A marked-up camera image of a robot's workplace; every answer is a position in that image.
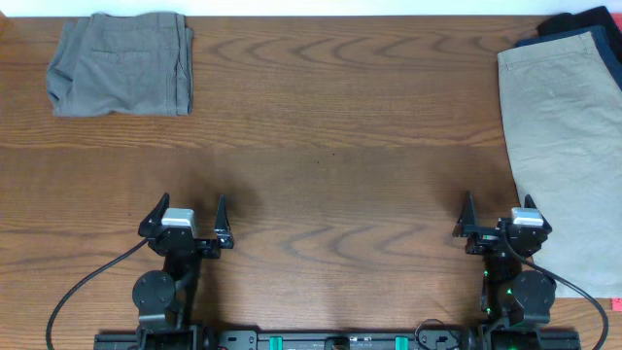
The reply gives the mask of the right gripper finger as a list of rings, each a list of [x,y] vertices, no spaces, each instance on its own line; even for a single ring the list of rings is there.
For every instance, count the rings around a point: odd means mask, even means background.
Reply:
[[[475,205],[471,192],[467,192],[461,214],[456,222],[452,235],[454,237],[470,237],[479,231]]]
[[[535,201],[533,200],[533,198],[529,194],[527,194],[525,196],[525,198],[524,198],[524,206],[523,207],[538,209],[537,206],[536,206]],[[550,224],[548,223],[548,221],[545,218],[544,218],[544,225],[542,227],[537,227],[537,228],[542,228],[542,229],[546,230],[548,233],[550,233],[552,231],[552,226],[550,226]]]

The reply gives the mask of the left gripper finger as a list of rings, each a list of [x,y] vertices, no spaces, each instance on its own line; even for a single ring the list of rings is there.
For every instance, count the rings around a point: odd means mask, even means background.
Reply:
[[[234,247],[234,239],[228,222],[225,205],[226,198],[224,195],[221,195],[218,202],[214,232],[216,233],[219,246],[222,249],[232,249]]]
[[[138,235],[143,238],[155,238],[161,234],[162,218],[169,208],[170,195],[165,192],[155,208],[141,221]]]

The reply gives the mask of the beige khaki shorts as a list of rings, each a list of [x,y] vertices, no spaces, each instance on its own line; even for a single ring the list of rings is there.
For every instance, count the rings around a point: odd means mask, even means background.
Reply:
[[[498,55],[520,197],[553,231],[536,264],[595,298],[621,295],[621,89],[585,32]]]

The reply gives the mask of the navy blue shorts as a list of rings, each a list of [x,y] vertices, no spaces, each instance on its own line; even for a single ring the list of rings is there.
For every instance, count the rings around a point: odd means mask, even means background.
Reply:
[[[596,48],[599,55],[604,62],[612,79],[621,88],[621,63],[618,61],[613,49],[613,42],[607,38],[605,28],[601,25],[589,26],[585,28],[574,29],[566,32],[560,32],[541,37],[534,37],[518,41],[515,44],[515,48],[525,47],[544,42],[550,42],[568,37],[576,36],[579,34],[590,33],[593,37]]]

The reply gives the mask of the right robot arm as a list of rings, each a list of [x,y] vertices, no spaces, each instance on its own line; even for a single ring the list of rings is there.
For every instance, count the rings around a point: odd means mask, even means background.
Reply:
[[[465,251],[483,258],[480,307],[487,320],[471,337],[472,349],[542,349],[540,328],[550,322],[556,282],[526,270],[527,258],[540,250],[552,231],[532,199],[511,209],[494,227],[478,224],[468,193],[452,235],[466,239]]]

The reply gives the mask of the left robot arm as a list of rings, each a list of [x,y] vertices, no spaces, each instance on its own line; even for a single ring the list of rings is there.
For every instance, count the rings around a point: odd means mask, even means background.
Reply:
[[[138,350],[204,350],[219,347],[216,334],[191,320],[201,264],[234,247],[225,197],[219,198],[214,238],[198,238],[194,211],[172,208],[164,194],[138,228],[138,235],[164,257],[163,268],[143,274],[132,289],[139,312]]]

